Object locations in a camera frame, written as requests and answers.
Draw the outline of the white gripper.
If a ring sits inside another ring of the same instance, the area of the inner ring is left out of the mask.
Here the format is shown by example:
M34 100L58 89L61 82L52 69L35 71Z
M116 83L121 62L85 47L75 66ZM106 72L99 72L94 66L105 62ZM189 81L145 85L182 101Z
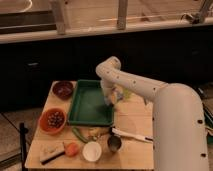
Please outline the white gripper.
M123 89L119 86L104 88L103 94L107 105L115 105L124 98Z

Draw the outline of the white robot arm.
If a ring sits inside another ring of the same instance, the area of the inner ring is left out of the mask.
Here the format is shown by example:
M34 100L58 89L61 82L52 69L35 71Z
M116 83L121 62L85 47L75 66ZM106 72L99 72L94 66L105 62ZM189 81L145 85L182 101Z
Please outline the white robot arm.
M203 104L195 90L123 72L115 56L98 64L96 74L106 101L119 85L153 103L154 171L209 171Z

